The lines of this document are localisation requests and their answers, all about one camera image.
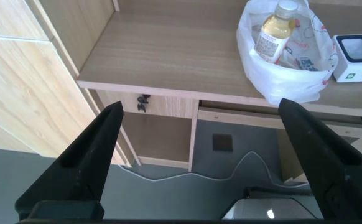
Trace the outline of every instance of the bottle cap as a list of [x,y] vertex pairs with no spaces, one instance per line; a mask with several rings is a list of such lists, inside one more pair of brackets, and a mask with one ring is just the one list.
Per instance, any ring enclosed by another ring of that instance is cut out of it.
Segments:
[[291,19],[299,5],[292,0],[281,0],[275,8],[275,15],[282,19]]

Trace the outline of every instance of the white box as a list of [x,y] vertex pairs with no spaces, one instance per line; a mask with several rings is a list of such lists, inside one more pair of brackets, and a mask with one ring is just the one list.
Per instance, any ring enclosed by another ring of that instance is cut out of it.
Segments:
[[337,82],[362,82],[362,34],[336,35],[338,65],[333,72]]

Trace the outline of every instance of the bottle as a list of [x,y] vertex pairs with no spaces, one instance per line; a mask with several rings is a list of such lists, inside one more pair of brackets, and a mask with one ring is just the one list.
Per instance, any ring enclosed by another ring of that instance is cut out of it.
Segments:
[[254,49],[267,62],[276,63],[295,28],[294,14],[299,5],[291,0],[281,0],[275,13],[262,25]]

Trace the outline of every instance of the white plastic bag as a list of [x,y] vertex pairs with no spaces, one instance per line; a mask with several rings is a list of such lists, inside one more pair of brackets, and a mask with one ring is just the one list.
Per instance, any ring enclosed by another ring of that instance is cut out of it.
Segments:
[[298,103],[318,100],[338,63],[336,48],[308,2],[294,1],[299,4],[296,28],[281,55],[282,66],[266,62],[254,50],[261,27],[279,0],[248,1],[236,32],[246,76],[273,105],[282,98]]

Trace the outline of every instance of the power cord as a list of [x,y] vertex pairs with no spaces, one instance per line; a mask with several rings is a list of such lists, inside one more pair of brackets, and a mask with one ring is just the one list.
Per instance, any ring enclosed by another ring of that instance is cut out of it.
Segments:
[[271,174],[270,174],[270,172],[269,172],[268,166],[267,166],[267,164],[265,163],[264,159],[262,159],[262,157],[261,157],[259,154],[257,154],[256,152],[254,152],[254,151],[250,151],[250,152],[246,153],[246,154],[242,157],[242,159],[238,162],[238,165],[236,165],[236,167],[235,167],[235,169],[233,170],[232,174],[231,174],[228,178],[225,178],[225,179],[216,179],[216,178],[212,178],[212,177],[206,177],[206,176],[204,176],[204,175],[200,175],[200,174],[196,174],[196,173],[192,173],[192,172],[186,173],[186,174],[174,175],[174,176],[171,176],[171,177],[160,178],[160,179],[150,179],[150,178],[144,177],[144,176],[142,176],[142,175],[140,175],[140,174],[137,174],[137,173],[135,173],[135,172],[133,172],[133,171],[131,171],[131,170],[129,170],[129,169],[126,169],[126,168],[124,168],[124,167],[122,167],[122,166],[119,166],[119,167],[120,167],[122,170],[124,170],[124,171],[126,171],[126,172],[128,172],[128,173],[130,173],[130,174],[132,174],[132,175],[135,175],[135,176],[137,176],[137,177],[140,177],[140,178],[142,178],[142,179],[144,179],[144,180],[148,180],[148,181],[151,181],[151,182],[159,182],[159,181],[164,181],[164,180],[170,180],[170,179],[173,179],[173,178],[183,177],[183,176],[186,176],[186,175],[195,175],[195,176],[198,176],[198,177],[201,177],[201,178],[204,178],[204,179],[214,180],[214,181],[227,181],[227,180],[232,179],[232,177],[235,175],[236,170],[238,169],[239,165],[242,163],[242,161],[244,160],[244,158],[246,158],[246,157],[247,157],[248,155],[250,155],[250,154],[256,155],[256,156],[260,159],[260,161],[264,164],[264,166],[265,166],[265,168],[266,168],[266,170],[267,170],[267,175],[268,175],[269,181],[270,181],[273,185],[275,185],[275,186],[277,186],[277,187],[287,188],[287,189],[294,189],[294,188],[298,188],[298,187],[303,187],[303,186],[309,185],[309,183],[304,183],[304,184],[293,185],[293,186],[285,186],[285,185],[280,185],[280,184],[274,183],[274,181],[272,180]]

